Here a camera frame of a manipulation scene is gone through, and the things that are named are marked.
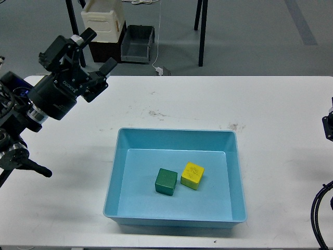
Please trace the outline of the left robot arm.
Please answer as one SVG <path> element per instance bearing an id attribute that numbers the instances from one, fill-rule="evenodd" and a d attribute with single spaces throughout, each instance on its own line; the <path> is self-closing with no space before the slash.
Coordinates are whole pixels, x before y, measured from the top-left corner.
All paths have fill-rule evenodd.
<path id="1" fill-rule="evenodd" d="M 79 96 L 90 103 L 108 87 L 107 75 L 117 65 L 114 59 L 108 59 L 93 72 L 86 72 L 80 64 L 82 50 L 96 35 L 87 28 L 68 39 L 58 36 L 39 54 L 39 63 L 49 74 L 36 85 L 11 71 L 1 77 L 1 184 L 16 169 L 52 176 L 48 168 L 29 159 L 21 133 L 25 129 L 39 132 L 47 118 L 61 120 Z"/>

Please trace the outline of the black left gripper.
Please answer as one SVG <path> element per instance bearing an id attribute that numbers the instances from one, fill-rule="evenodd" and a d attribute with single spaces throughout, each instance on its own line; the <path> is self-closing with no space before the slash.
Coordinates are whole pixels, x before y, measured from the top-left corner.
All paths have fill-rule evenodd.
<path id="1" fill-rule="evenodd" d="M 68 39 L 59 35 L 45 52 L 39 54 L 39 63 L 52 73 L 44 76 L 29 91 L 28 97 L 49 117 L 61 120 L 76 104 L 82 88 L 82 97 L 91 102 L 108 87 L 107 75 L 118 64 L 113 58 L 94 72 L 87 73 L 80 65 L 83 48 L 96 36 L 91 28 Z"/>

